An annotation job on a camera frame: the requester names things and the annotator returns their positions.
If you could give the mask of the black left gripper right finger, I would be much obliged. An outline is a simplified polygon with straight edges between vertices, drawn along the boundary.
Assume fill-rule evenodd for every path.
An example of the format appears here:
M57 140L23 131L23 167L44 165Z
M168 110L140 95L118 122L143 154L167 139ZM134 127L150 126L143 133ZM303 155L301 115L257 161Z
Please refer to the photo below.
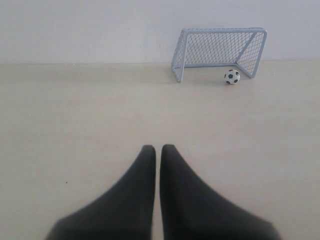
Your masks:
M207 185L173 144L161 150L159 194L166 240L280 240L268 221Z

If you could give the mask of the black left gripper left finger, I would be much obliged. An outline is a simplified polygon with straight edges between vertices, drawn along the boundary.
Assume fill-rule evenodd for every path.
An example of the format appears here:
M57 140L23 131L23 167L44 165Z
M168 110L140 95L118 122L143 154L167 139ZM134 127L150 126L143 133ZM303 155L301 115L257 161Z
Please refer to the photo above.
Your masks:
M107 192L60 219L48 240L150 240L156 185L156 151L144 145Z

